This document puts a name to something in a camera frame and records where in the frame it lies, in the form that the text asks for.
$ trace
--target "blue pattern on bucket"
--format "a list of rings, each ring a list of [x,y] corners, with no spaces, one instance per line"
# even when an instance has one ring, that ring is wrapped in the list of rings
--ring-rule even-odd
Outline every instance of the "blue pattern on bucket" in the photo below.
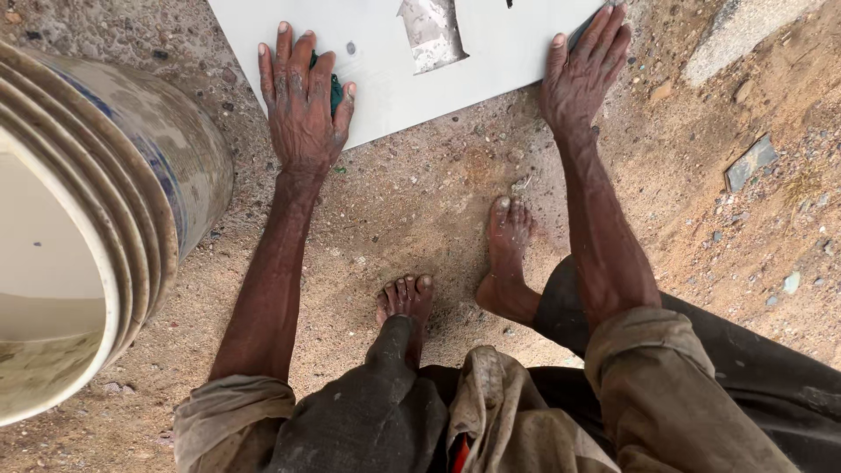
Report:
[[[158,183],[161,184],[161,188],[167,196],[167,202],[169,202],[170,209],[172,210],[172,218],[175,220],[175,231],[178,236],[179,261],[181,258],[186,257],[189,250],[189,248],[185,248],[187,245],[186,236],[188,229],[188,216],[187,211],[184,209],[183,205],[181,205],[183,200],[181,186],[178,185],[178,181],[175,179],[175,175],[169,167],[167,157],[163,155],[163,152],[161,152],[161,149],[153,140],[150,140],[145,136],[141,136],[134,131],[128,130],[130,126],[122,120],[119,112],[111,109],[108,104],[106,104],[96,94],[91,92],[90,89],[79,83],[74,77],[56,69],[51,64],[42,63],[58,74],[58,76],[64,79],[65,82],[72,85],[73,88],[87,98],[91,104],[96,106],[99,111],[114,122],[114,124],[123,131],[126,137],[129,138],[132,144],[135,145],[135,148],[137,148],[137,151],[141,154],[141,156],[143,156],[146,162],[149,163],[149,167],[151,167],[152,172],[155,174]]]

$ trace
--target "foot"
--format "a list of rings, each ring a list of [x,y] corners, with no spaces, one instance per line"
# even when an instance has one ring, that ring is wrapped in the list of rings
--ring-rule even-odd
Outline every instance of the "foot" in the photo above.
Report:
[[[540,295],[523,278],[523,256],[532,233],[532,213],[515,199],[499,197],[490,209],[490,273],[476,292],[476,303],[512,322],[532,326]]]
[[[406,363],[414,369],[421,366],[421,352],[426,341],[426,323],[432,312],[432,276],[406,276],[388,283],[377,296],[377,323],[402,314],[417,322],[406,347]]]

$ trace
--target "plastic bucket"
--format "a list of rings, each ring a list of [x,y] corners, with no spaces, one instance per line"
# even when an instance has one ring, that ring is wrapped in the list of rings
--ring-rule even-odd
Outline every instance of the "plastic bucket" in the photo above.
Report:
[[[130,346],[232,187],[224,139],[169,84],[0,44],[0,425]]]

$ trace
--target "dirt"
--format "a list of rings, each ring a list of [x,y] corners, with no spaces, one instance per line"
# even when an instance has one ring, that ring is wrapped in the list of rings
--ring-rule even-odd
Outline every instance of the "dirt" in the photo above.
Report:
[[[841,238],[841,63],[833,60],[841,56],[841,4],[802,16],[691,88],[680,69],[720,5],[632,2],[636,60],[594,123],[600,154],[662,290],[841,368],[841,244],[824,249]],[[4,471],[172,471],[173,408],[209,372],[272,201],[278,161],[265,118],[205,2],[9,7],[21,21],[5,16],[3,40],[152,72],[194,97],[230,144],[235,191],[219,235],[189,255],[135,346],[58,407],[0,428]],[[748,79],[754,87],[736,104]],[[666,83],[669,93],[652,100]],[[723,172],[765,133],[785,154],[728,194]],[[528,182],[522,193],[539,223],[526,254],[528,284],[541,289],[569,252],[563,173],[536,87],[350,150],[338,167],[346,173],[327,179],[304,255],[290,378],[299,397],[362,360],[376,335],[374,296],[403,274],[436,277],[424,363],[459,366],[472,346],[487,343],[526,366],[580,366],[473,303],[488,267],[488,208],[513,183]],[[811,199],[787,201],[787,183],[809,169],[817,172],[800,189],[811,189]],[[714,231],[722,233],[717,242]],[[795,270],[801,285],[789,295],[783,278]],[[772,295],[777,302],[767,306]],[[105,388],[114,382],[130,389]]]

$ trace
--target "right hand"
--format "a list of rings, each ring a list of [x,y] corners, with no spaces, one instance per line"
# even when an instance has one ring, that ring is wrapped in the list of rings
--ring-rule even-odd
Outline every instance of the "right hand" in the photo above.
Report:
[[[590,135],[595,113],[625,64],[631,44],[631,28],[622,24],[625,13],[626,3],[601,9],[569,53],[566,35],[558,34],[552,41],[540,112],[556,140]]]
[[[348,82],[343,98],[331,117],[331,73],[336,54],[309,60],[315,50],[315,33],[306,31],[292,47],[292,26],[278,27],[277,50],[272,60],[268,45],[259,46],[260,89],[268,107],[272,144],[283,173],[300,178],[323,178],[336,164],[353,116],[357,86]]]

